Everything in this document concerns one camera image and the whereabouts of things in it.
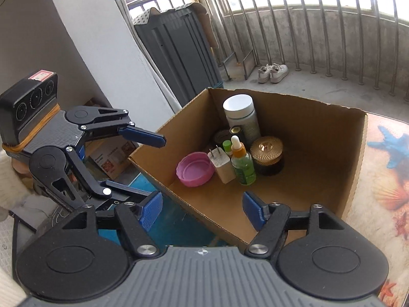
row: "white plastic jar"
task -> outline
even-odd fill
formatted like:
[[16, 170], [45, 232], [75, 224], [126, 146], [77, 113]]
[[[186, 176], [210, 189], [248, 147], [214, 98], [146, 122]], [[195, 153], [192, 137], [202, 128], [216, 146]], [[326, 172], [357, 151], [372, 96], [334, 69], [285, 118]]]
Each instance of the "white plastic jar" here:
[[230, 128], [241, 126], [248, 146], [261, 137], [257, 114], [254, 109], [253, 98], [248, 94], [236, 94], [227, 98], [223, 109]]

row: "white jar lid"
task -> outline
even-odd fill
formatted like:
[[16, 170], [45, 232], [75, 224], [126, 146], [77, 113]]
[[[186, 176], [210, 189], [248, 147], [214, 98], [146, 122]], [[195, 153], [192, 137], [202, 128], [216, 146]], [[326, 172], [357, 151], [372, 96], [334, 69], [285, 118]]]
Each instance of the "white jar lid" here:
[[248, 94], [236, 94], [223, 103], [226, 116], [230, 119], [241, 119], [254, 111], [253, 98]]

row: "white rubber dropper bulb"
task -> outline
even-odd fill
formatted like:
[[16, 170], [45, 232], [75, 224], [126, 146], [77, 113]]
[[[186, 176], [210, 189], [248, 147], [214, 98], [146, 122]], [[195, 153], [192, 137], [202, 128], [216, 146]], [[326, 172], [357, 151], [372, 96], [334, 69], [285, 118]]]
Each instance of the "white rubber dropper bulb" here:
[[232, 136], [232, 149], [233, 150], [240, 150], [241, 148], [241, 143], [240, 140], [236, 135]]

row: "pink lid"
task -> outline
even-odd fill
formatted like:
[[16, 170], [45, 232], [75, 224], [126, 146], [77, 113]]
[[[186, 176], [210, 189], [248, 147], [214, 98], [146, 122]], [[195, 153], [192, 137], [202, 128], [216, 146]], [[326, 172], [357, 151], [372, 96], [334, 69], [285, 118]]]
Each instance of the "pink lid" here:
[[210, 180], [214, 166], [205, 152], [193, 152], [177, 164], [176, 175], [187, 187], [197, 187]]

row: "dark gray storage bin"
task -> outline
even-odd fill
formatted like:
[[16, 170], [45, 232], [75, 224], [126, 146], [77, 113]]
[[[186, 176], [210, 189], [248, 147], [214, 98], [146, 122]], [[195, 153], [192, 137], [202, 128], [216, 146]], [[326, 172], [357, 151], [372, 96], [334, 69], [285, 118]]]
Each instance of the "dark gray storage bin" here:
[[191, 6], [155, 15], [146, 11], [134, 27], [182, 106], [203, 89], [223, 87], [202, 24]]

